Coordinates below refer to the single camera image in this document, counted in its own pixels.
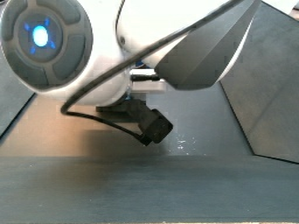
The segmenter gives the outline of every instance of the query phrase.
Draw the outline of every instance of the gray floor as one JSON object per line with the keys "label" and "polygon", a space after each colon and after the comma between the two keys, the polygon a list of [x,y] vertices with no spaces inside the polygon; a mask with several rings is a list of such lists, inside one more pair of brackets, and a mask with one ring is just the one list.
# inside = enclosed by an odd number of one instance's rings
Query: gray floor
{"label": "gray floor", "polygon": [[262,157],[2,157],[6,223],[298,222],[299,166]]}

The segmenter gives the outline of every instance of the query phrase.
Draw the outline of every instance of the gray wall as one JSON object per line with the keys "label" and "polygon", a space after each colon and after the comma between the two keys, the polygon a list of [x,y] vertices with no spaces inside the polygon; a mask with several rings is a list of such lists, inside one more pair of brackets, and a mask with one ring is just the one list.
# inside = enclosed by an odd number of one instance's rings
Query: gray wall
{"label": "gray wall", "polygon": [[222,81],[254,152],[297,163],[298,37],[298,21],[262,4],[238,63]]}
{"label": "gray wall", "polygon": [[16,79],[0,51],[0,137],[34,92]]}

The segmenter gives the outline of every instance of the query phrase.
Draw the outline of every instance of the gray surface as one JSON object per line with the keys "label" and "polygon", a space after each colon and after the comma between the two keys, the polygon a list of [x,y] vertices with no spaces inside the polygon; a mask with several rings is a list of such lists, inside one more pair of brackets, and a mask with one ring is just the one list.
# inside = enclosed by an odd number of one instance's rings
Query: gray surface
{"label": "gray surface", "polygon": [[18,80],[0,51],[0,136],[34,93]]}
{"label": "gray surface", "polygon": [[299,162],[299,24],[259,8],[238,63],[223,80],[258,155]]}
{"label": "gray surface", "polygon": [[299,221],[298,189],[253,156],[0,158],[2,222]]}

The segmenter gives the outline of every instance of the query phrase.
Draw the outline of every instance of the wire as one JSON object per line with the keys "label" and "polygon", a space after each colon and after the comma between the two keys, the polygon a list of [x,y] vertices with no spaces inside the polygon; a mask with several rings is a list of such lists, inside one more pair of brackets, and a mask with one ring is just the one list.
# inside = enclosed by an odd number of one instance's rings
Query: wire
{"label": "wire", "polygon": [[120,7],[119,7],[119,10],[118,10],[118,14],[116,14],[116,29],[118,29],[118,20],[120,18],[120,13],[122,13],[122,10],[124,8],[124,4],[126,4],[126,0],[122,1]]}
{"label": "wire", "polygon": [[140,51],[136,55],[134,55],[127,60],[124,60],[118,66],[112,67],[86,87],[83,87],[76,92],[76,94],[67,100],[67,102],[64,103],[64,105],[60,108],[60,112],[66,116],[78,116],[78,117],[98,121],[100,123],[104,123],[106,125],[116,128],[119,130],[123,130],[127,134],[134,136],[140,141],[143,136],[138,135],[131,130],[114,124],[112,122],[107,121],[106,119],[102,119],[92,115],[86,115],[86,114],[82,114],[78,112],[71,112],[71,111],[68,111],[70,108],[82,99],[82,97],[84,97],[104,81],[114,78],[119,74],[119,72],[122,72],[127,67],[134,65],[136,63],[136,61],[143,60],[150,54],[155,53],[162,47],[164,47],[167,44],[174,42],[180,36],[186,35],[188,32],[195,31],[196,29],[202,28],[211,20],[214,20],[217,17],[219,17],[222,14],[225,14],[231,8],[234,8],[243,1],[245,0],[230,0],[215,11],[212,11],[206,18],[203,18],[202,20],[199,20],[196,23],[187,26],[186,28],[182,28],[179,31],[174,32],[167,37],[162,38],[159,41],[152,43],[143,51]]}

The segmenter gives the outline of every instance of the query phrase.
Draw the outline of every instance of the black panel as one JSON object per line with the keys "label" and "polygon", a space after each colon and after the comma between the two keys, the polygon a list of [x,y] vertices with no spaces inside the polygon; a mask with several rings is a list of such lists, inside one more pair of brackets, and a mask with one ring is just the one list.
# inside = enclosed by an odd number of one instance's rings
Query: black panel
{"label": "black panel", "polygon": [[80,12],[70,0],[36,0],[40,6],[51,8],[63,18],[67,25],[80,21]]}
{"label": "black panel", "polygon": [[19,77],[36,88],[44,88],[48,86],[46,73],[42,67],[31,65],[24,62],[19,56],[19,52],[10,52],[7,55],[8,63],[14,71],[19,74]]}
{"label": "black panel", "polygon": [[178,89],[210,87],[238,50],[261,1],[246,0],[194,31],[168,52],[155,71]]}
{"label": "black panel", "polygon": [[68,79],[76,70],[83,57],[86,48],[86,37],[83,35],[72,35],[68,39],[68,45],[64,55],[59,62],[54,64],[54,72],[60,80]]}
{"label": "black panel", "polygon": [[22,12],[27,8],[27,1],[26,0],[18,0],[11,2],[11,7],[7,8],[7,12],[3,17],[4,23],[2,24],[2,33],[3,33],[3,39],[6,41],[11,40],[14,38],[15,34],[15,21],[22,14]]}
{"label": "black panel", "polygon": [[[11,0],[6,6],[7,19],[2,20],[2,26],[8,27],[6,29],[8,34],[12,31],[18,33],[15,36],[10,34],[12,37],[10,41],[2,37],[4,56],[18,51],[18,57],[24,64],[43,68],[50,85],[31,83],[32,79],[26,78],[27,74],[19,69],[18,63],[11,64],[15,66],[16,75],[30,86],[43,90],[59,88],[80,75],[90,61],[92,49],[90,18],[78,0],[38,0],[39,4],[31,1],[24,11],[16,14],[15,6],[23,3],[27,2]],[[36,29],[43,31],[46,37],[40,39],[42,43],[34,35]]]}

